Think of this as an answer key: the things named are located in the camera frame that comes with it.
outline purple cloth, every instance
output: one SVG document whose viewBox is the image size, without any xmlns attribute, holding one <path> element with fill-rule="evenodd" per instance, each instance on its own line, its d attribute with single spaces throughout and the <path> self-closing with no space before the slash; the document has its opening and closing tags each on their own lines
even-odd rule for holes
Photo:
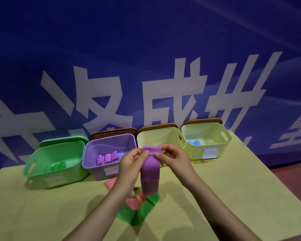
<svg viewBox="0 0 301 241">
<path fill-rule="evenodd" d="M 112 161 L 115 161 L 118 159 L 118 153 L 116 150 L 111 154 L 111 159 L 112 159 Z"/>
<path fill-rule="evenodd" d="M 111 154 L 105 155 L 105 164 L 112 163 Z"/>
<path fill-rule="evenodd" d="M 158 193 L 161 163 L 154 157 L 155 152 L 161 152 L 158 146 L 143 146 L 143 152 L 149 150 L 149 156 L 140 169 L 140 182 L 145 196 Z"/>
<path fill-rule="evenodd" d="M 104 163 L 104 161 L 103 161 L 103 156 L 102 156 L 102 155 L 97 156 L 97 159 L 96 159 L 96 164 L 97 164 L 97 166 L 100 166 L 100 165 L 102 165 L 103 163 Z"/>
</svg>

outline hand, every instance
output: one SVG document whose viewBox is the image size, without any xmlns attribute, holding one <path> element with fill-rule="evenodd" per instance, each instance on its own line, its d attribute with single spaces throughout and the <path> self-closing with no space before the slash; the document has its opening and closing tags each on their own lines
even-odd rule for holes
<svg viewBox="0 0 301 241">
<path fill-rule="evenodd" d="M 129 195 L 135 187 L 141 166 L 149 155 L 149 151 L 135 148 L 124 155 L 119 162 L 117 180 L 114 187 L 125 190 Z"/>
<path fill-rule="evenodd" d="M 181 184 L 188 187 L 199 176 L 195 172 L 190 159 L 186 152 L 172 144 L 159 145 L 162 147 L 161 153 L 155 153 L 154 156 L 161 162 L 165 163 L 180 180 Z"/>
</svg>

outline table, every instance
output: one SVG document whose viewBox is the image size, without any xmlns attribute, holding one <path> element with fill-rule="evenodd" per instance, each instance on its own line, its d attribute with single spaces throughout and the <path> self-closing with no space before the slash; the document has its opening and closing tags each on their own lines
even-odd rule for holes
<svg viewBox="0 0 301 241">
<path fill-rule="evenodd" d="M 196 172 L 262 240 L 300 235 L 301 202 L 231 135 L 223 157 L 193 161 Z M 0 170 L 0 241 L 60 241 L 108 192 L 105 181 L 92 176 L 50 190 L 29 190 L 23 168 Z M 115 219 L 104 240 L 217 240 L 193 196 L 168 167 L 161 168 L 159 193 L 159 203 L 141 226 Z"/>
</svg>

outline blue wall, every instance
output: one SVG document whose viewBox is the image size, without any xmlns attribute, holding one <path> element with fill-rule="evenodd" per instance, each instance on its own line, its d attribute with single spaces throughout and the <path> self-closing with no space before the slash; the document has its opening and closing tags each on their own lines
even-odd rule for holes
<svg viewBox="0 0 301 241">
<path fill-rule="evenodd" d="M 301 0 L 0 0 L 0 168 L 215 116 L 266 165 L 301 159 Z"/>
</svg>

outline white label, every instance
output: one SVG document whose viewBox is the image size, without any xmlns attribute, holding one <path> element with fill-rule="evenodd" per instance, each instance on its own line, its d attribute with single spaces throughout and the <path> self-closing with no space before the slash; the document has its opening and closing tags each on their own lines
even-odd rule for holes
<svg viewBox="0 0 301 241">
<path fill-rule="evenodd" d="M 63 175 L 58 175 L 58 176 L 52 176 L 49 178 L 44 179 L 46 183 L 48 184 L 49 188 L 52 188 L 54 186 L 63 184 L 63 183 L 68 183 L 68 180 L 64 178 Z"/>
<path fill-rule="evenodd" d="M 119 167 L 119 164 L 112 164 L 109 166 L 104 166 L 104 171 L 105 171 L 106 176 L 111 175 L 111 174 L 117 174 L 118 167 Z"/>
<path fill-rule="evenodd" d="M 205 147 L 203 150 L 203 158 L 202 159 L 210 159 L 210 158 L 217 158 L 217 146 L 213 147 Z"/>
</svg>

